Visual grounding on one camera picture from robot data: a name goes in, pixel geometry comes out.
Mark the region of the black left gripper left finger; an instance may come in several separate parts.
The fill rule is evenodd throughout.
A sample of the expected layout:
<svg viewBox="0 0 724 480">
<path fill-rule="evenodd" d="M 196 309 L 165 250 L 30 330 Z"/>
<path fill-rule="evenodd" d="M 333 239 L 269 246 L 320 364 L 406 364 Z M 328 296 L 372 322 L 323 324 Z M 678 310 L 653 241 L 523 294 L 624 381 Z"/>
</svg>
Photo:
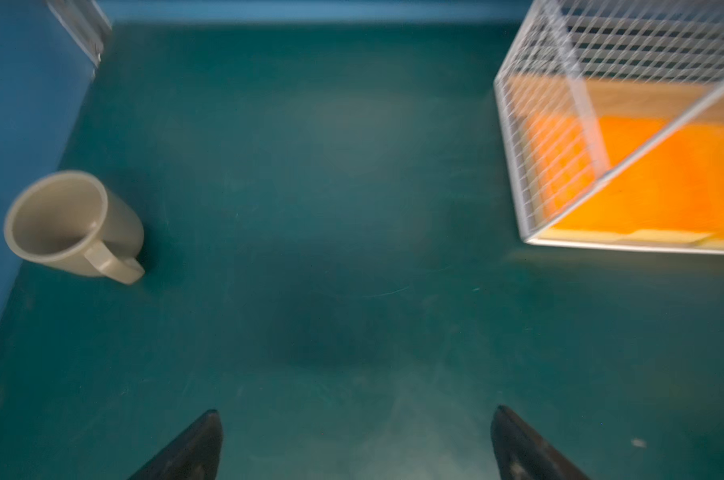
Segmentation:
<svg viewBox="0 0 724 480">
<path fill-rule="evenodd" d="M 207 410 L 129 479 L 213 480 L 218 475 L 222 446 L 220 414 Z"/>
</svg>

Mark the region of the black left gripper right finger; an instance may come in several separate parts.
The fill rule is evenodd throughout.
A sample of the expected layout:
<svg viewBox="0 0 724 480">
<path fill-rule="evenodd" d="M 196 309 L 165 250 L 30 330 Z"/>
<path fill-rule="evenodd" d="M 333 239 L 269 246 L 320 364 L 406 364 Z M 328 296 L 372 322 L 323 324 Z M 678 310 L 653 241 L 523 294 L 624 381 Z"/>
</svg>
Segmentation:
<svg viewBox="0 0 724 480">
<path fill-rule="evenodd" d="M 491 438 L 503 480 L 590 479 L 508 406 L 495 410 Z"/>
</svg>

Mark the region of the orange sponge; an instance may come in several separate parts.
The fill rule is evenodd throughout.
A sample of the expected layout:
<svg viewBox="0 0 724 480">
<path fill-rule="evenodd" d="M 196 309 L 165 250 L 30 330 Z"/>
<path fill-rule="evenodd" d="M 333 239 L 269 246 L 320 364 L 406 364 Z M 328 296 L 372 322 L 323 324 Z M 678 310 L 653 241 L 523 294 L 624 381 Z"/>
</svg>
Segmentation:
<svg viewBox="0 0 724 480">
<path fill-rule="evenodd" d="M 724 250 L 724 124 L 689 124 L 628 167 L 631 231 Z"/>
<path fill-rule="evenodd" d="M 556 113 L 526 118 L 528 137 L 545 221 L 561 213 L 596 181 L 591 153 L 580 121 Z M 545 239 L 615 242 L 636 229 L 621 192 L 605 188 L 545 230 Z"/>
</svg>

